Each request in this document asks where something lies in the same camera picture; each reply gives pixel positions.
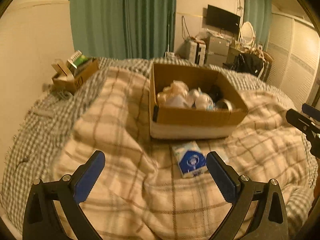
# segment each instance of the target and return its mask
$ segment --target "green curtain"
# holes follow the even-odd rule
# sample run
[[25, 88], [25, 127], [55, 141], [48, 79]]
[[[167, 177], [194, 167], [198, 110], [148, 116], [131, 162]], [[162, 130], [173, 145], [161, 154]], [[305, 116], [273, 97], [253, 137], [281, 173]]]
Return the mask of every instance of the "green curtain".
[[74, 47], [88, 56], [162, 57], [168, 42], [173, 51], [175, 11], [176, 0], [70, 0]]
[[272, 0], [245, 0], [244, 22], [250, 22], [256, 32], [256, 44], [268, 45], [272, 20]]

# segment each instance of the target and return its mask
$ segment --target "white sliding closet door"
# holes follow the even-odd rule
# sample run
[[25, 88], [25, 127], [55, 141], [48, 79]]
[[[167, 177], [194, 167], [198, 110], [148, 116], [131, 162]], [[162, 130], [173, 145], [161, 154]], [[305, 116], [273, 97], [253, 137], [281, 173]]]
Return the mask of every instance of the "white sliding closet door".
[[267, 51], [274, 59], [267, 83], [285, 92], [300, 111], [319, 64], [317, 32], [294, 18], [273, 14]]

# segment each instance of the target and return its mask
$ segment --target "small cardboard box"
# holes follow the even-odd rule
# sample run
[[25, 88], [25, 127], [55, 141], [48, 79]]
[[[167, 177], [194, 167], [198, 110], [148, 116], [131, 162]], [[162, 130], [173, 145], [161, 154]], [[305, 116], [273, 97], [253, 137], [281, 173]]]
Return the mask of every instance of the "small cardboard box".
[[[220, 87], [223, 98], [233, 111], [206, 111], [158, 105], [156, 95], [173, 80], [185, 82], [189, 89], [200, 87], [206, 93], [213, 84]], [[158, 139], [209, 139], [230, 135], [247, 115], [248, 108], [235, 88], [220, 72], [191, 66], [154, 63], [151, 70], [149, 118], [150, 134]]]
[[71, 94], [74, 94], [84, 84], [89, 77], [92, 76], [99, 69], [99, 63], [97, 59], [90, 59], [84, 66], [81, 66], [84, 70], [81, 71], [71, 80], [68, 80], [66, 76], [61, 76], [59, 73], [52, 77], [53, 84], [58, 90], [67, 90]]

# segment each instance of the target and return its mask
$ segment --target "black bag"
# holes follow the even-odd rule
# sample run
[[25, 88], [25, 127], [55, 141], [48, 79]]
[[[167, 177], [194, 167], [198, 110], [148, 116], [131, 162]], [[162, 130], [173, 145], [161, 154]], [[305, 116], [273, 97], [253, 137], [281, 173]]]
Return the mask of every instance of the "black bag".
[[231, 67], [231, 70], [259, 76], [263, 68], [263, 60], [254, 54], [240, 53]]

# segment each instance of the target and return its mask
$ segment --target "black tv screen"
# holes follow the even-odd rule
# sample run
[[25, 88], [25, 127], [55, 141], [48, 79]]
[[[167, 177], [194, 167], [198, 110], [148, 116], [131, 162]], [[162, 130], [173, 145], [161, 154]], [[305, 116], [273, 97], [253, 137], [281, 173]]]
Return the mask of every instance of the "black tv screen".
[[240, 16], [218, 7], [208, 5], [206, 24], [238, 34]]

